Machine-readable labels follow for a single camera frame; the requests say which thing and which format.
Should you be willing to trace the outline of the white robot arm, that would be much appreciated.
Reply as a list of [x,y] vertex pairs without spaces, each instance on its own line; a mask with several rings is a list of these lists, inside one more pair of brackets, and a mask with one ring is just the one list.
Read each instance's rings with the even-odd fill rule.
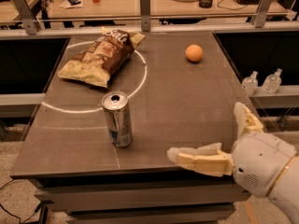
[[295,147],[263,130],[262,123],[246,105],[234,108],[237,139],[226,153],[220,143],[199,148],[171,147],[168,159],[202,175],[230,175],[257,198],[278,207],[291,224],[299,224],[299,156]]

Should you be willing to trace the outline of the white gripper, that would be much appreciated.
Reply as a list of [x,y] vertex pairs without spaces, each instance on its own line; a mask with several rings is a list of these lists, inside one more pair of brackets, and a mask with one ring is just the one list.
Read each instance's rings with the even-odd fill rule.
[[263,133],[262,123],[243,103],[235,103],[234,114],[239,139],[234,142],[233,157],[221,150],[222,143],[213,143],[199,148],[171,147],[167,158],[202,175],[233,174],[239,186],[256,197],[266,197],[297,151],[273,134]]

